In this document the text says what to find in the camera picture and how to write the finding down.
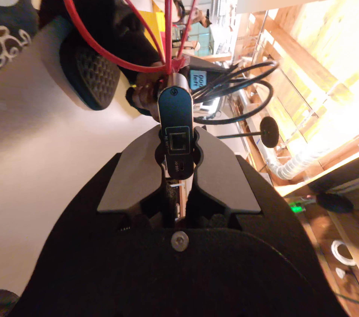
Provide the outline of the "black ceiling dome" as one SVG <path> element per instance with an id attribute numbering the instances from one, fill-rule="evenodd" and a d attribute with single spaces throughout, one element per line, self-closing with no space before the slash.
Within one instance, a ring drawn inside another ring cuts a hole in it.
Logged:
<path id="1" fill-rule="evenodd" d="M 333 193 L 319 193 L 316 195 L 317 204 L 329 212 L 344 214 L 354 210 L 353 203 L 344 196 Z"/>

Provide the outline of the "person's left forearm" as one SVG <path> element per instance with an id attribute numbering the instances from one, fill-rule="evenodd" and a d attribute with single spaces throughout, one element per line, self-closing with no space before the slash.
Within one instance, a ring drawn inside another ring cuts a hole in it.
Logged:
<path id="1" fill-rule="evenodd" d="M 99 45 L 129 63 L 151 67 L 160 63 L 144 27 L 123 0 L 73 0 L 80 19 Z M 39 27 L 56 16 L 71 22 L 63 0 L 42 0 Z"/>

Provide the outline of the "yellow plastic bin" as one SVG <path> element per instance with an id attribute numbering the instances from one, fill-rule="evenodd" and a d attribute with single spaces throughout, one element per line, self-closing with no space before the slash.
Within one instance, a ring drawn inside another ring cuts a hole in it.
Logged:
<path id="1" fill-rule="evenodd" d="M 158 6 L 154 3 L 154 1 L 152 1 L 151 4 L 152 4 L 151 11 L 140 10 L 139 12 L 143 20 L 146 22 L 146 24 L 152 31 L 156 42 L 152 39 L 151 34 L 146 28 L 144 30 L 144 35 L 156 51 L 158 51 L 156 46 L 156 44 L 158 44 L 162 54 L 165 56 L 165 48 L 164 48 L 165 16 L 163 11 L 158 8 Z"/>

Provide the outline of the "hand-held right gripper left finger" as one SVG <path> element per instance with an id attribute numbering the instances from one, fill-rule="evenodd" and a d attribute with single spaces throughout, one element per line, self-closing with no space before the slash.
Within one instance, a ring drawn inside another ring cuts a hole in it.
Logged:
<path id="1" fill-rule="evenodd" d="M 98 212 L 142 212 L 141 203 L 159 190 L 163 175 L 155 159 L 159 132 L 160 126 L 155 126 L 123 150 Z"/>

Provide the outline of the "black pole with disc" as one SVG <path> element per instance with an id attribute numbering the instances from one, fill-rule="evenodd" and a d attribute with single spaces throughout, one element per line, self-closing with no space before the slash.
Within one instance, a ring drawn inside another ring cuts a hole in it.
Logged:
<path id="1" fill-rule="evenodd" d="M 241 138 L 241 137 L 254 137 L 260 136 L 263 145 L 267 148 L 275 148 L 279 142 L 279 127 L 274 118 L 267 116 L 263 117 L 260 122 L 260 130 L 249 133 L 239 133 L 233 135 L 220 135 L 218 139 L 230 139 L 230 138 Z"/>

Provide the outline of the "person's left hand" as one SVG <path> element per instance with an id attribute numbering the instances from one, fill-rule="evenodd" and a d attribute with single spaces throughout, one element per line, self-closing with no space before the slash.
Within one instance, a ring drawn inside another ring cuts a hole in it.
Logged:
<path id="1" fill-rule="evenodd" d="M 160 121 L 157 92 L 166 79 L 163 71 L 159 72 L 134 72 L 129 71 L 131 77 L 130 87 L 126 92 L 126 100 L 129 105 L 141 115 L 152 117 L 156 122 Z"/>

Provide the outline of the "studio light panel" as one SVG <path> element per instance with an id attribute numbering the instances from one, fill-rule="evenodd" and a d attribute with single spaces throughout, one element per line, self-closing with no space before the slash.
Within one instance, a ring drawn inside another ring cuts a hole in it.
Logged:
<path id="1" fill-rule="evenodd" d="M 215 114 L 222 105 L 222 97 L 217 97 L 213 100 L 209 100 L 203 103 L 200 103 L 200 111 L 203 111 L 208 114 Z"/>

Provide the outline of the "black network adapter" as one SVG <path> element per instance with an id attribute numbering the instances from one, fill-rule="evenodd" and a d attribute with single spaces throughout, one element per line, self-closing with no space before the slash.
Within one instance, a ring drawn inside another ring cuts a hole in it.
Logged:
<path id="1" fill-rule="evenodd" d="M 193 100 L 186 77 L 172 73 L 158 95 L 161 140 L 171 178 L 186 180 L 194 173 Z"/>

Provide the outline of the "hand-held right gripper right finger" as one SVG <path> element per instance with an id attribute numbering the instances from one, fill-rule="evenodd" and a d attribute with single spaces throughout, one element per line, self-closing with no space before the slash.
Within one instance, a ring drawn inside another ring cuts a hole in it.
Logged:
<path id="1" fill-rule="evenodd" d="M 195 127 L 200 159 L 194 171 L 194 184 L 225 214 L 260 214 L 261 207 L 235 153 L 220 139 Z"/>

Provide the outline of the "person's dark printed shirt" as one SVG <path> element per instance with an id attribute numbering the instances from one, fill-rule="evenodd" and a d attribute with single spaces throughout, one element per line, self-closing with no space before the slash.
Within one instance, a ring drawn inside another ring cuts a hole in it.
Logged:
<path id="1" fill-rule="evenodd" d="M 32 0 L 0 0 L 0 68 L 28 47 L 38 31 Z"/>

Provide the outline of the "silver ventilation duct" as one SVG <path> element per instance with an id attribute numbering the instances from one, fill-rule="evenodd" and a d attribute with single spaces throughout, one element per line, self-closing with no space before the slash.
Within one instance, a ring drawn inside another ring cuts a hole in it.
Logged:
<path id="1" fill-rule="evenodd" d="M 243 104 L 244 113 L 254 112 L 254 109 L 258 108 L 262 103 L 261 99 L 259 104 L 251 103 L 248 94 L 244 89 L 239 91 L 239 99 Z M 267 107 L 245 119 L 250 132 L 254 132 L 256 131 L 256 128 L 260 127 L 260 122 L 264 117 L 271 117 Z M 298 152 L 291 154 L 290 159 L 282 164 L 284 160 L 279 159 L 277 150 L 275 149 L 279 142 L 277 142 L 274 148 L 268 148 L 264 145 L 260 136 L 252 136 L 252 138 L 268 169 L 282 180 L 292 180 L 295 176 L 305 171 L 309 166 L 318 165 L 318 160 L 320 158 L 334 150 L 331 144 L 325 142 L 322 138 L 314 138 L 307 144 L 304 141 L 304 138 L 299 136 Z"/>

